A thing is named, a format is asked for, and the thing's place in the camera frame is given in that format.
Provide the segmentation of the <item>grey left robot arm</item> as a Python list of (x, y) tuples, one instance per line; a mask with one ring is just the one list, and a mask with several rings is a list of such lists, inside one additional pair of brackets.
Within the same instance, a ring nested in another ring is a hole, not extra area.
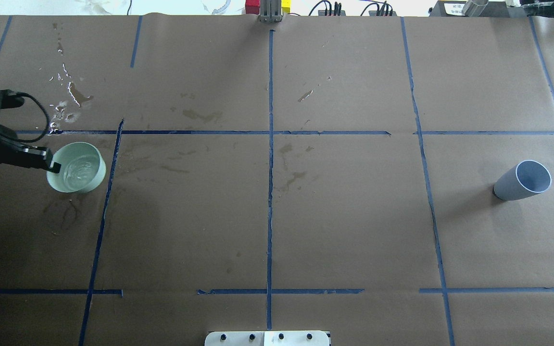
[(0, 135), (0, 164), (42, 169), (59, 173), (62, 165), (55, 162), (53, 152), (47, 147), (22, 144), (17, 138), (7, 139)]

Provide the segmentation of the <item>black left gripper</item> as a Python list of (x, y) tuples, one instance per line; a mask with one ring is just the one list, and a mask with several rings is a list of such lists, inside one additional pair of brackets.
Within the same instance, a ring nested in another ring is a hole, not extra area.
[(2, 125), (0, 132), (12, 138), (6, 139), (0, 135), (0, 164), (48, 169), (49, 173), (60, 173), (62, 165), (52, 161), (52, 151), (49, 148), (21, 144), (17, 141), (17, 133)]

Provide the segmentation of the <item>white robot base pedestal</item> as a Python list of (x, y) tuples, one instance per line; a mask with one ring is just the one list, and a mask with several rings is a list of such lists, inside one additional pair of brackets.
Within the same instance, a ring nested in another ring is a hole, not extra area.
[(205, 346), (330, 346), (330, 332), (298, 331), (214, 331)]

